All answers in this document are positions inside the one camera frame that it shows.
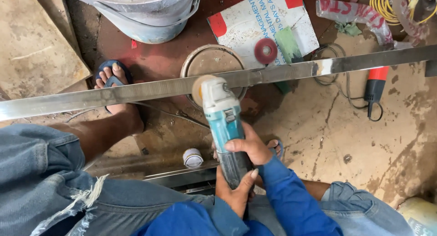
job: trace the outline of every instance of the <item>red flap disc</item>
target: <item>red flap disc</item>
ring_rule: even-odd
[[[263,65],[270,64],[277,56],[276,42],[270,38],[263,38],[255,45],[255,58]]]

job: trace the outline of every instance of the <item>green rag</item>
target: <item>green rag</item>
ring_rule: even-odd
[[[335,27],[340,33],[345,33],[350,36],[356,36],[362,33],[356,23],[340,23],[335,21]]]

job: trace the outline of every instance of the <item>blue angle grinder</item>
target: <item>blue angle grinder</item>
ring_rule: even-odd
[[[194,102],[203,106],[223,176],[231,189],[236,189],[243,176],[254,167],[247,153],[229,152],[224,147],[229,140],[244,139],[240,102],[223,78],[212,75],[199,77],[191,95]]]

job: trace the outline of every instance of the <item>blue jeans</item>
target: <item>blue jeans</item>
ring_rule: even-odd
[[[39,235],[86,211],[69,235],[128,236],[175,202],[213,203],[212,196],[186,195],[140,180],[91,177],[80,170],[84,162],[79,139],[71,133],[35,124],[0,129],[0,235]],[[332,183],[320,208],[345,235],[413,235],[400,214],[350,183]],[[249,203],[249,219],[285,235],[265,196]],[[372,230],[369,222],[384,232]]]

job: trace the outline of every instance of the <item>flip-flop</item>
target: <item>flip-flop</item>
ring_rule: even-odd
[[[278,158],[279,160],[281,160],[282,155],[284,154],[284,145],[282,145],[282,142],[281,142],[280,140],[278,140],[278,139],[275,139],[275,140],[277,140],[277,146],[280,146],[280,147],[281,147],[281,151],[279,152],[279,155],[276,153],[276,150],[275,150],[275,147],[276,147],[276,146],[273,147],[273,148],[269,148],[269,150],[273,153],[273,155],[276,155],[277,158]]]
[[[108,66],[111,69],[111,71],[112,71],[112,64],[114,64],[114,63],[116,63],[118,66],[120,66],[123,69],[124,75],[126,76],[126,79],[128,80],[128,83],[129,84],[133,84],[134,80],[133,80],[133,77],[132,77],[130,71],[128,70],[128,68],[123,63],[121,63],[120,61],[114,60],[114,59],[106,60],[105,62],[103,62],[99,66],[99,69],[98,69],[97,74],[96,74],[96,80],[97,79],[102,79],[100,77],[100,75],[99,75],[99,72],[103,71],[103,68],[105,68],[106,66]],[[111,77],[108,78],[108,80],[106,81],[105,86],[103,88],[112,87],[113,83],[115,83],[117,86],[124,86],[123,82],[121,82],[116,76],[112,75]],[[106,112],[111,114],[111,112],[106,108],[106,106],[105,106],[105,110],[106,110]]]

